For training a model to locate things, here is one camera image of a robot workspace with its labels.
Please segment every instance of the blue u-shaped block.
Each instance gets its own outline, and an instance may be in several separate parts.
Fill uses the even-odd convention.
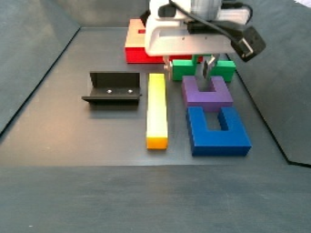
[[[209,130],[209,122],[201,106],[187,108],[187,122],[193,156],[246,156],[249,154],[251,142],[233,106],[221,109],[222,130]]]

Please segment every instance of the green block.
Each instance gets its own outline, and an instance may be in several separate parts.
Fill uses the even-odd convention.
[[[237,64],[234,61],[218,61],[217,66],[210,71],[210,76],[222,76],[225,82],[231,82]]]
[[[193,60],[173,60],[173,80],[182,81],[183,76],[197,74],[197,63]]]

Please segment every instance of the yellow block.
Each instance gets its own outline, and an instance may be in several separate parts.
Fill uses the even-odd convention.
[[[167,97],[163,74],[150,74],[146,140],[149,149],[167,149],[169,147]]]

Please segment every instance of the purple block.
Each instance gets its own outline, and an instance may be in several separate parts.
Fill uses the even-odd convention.
[[[210,79],[210,91],[198,90],[197,78],[183,77],[183,101],[187,107],[202,106],[206,112],[219,112],[221,107],[233,106],[234,100],[222,76]]]

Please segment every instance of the black cable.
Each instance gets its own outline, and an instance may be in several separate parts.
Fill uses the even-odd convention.
[[[170,4],[190,18],[195,19],[198,22],[201,22],[203,25],[209,26],[210,28],[215,29],[222,35],[225,35],[231,41],[233,43],[239,46],[239,42],[237,41],[237,39],[217,25],[214,25],[213,23],[207,22],[205,19],[202,19],[201,17],[198,17],[197,15],[193,15],[191,13],[189,13],[186,10],[183,10],[183,8],[170,0]]]

